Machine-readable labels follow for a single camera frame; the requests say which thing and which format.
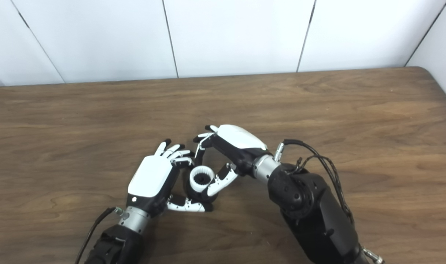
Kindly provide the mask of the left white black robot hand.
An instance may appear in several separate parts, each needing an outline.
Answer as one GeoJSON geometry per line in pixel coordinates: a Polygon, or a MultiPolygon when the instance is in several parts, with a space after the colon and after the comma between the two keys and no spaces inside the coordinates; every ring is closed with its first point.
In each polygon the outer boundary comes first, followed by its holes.
{"type": "Polygon", "coordinates": [[[153,218],[166,209],[176,212],[213,212],[210,203],[172,194],[182,169],[194,166],[191,150],[185,145],[171,146],[171,139],[158,145],[154,154],[144,157],[129,185],[126,207],[153,218]]]}

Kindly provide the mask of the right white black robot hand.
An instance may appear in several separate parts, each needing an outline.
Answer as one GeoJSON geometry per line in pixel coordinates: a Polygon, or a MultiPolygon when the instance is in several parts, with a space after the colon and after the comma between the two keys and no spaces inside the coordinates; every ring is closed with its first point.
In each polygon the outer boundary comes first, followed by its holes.
{"type": "Polygon", "coordinates": [[[194,156],[196,165],[201,165],[206,149],[213,147],[228,158],[229,162],[200,191],[203,199],[210,199],[231,184],[239,176],[250,176],[268,184],[273,171],[280,165],[273,154],[258,137],[236,125],[207,125],[206,133],[198,134],[194,156]]]}

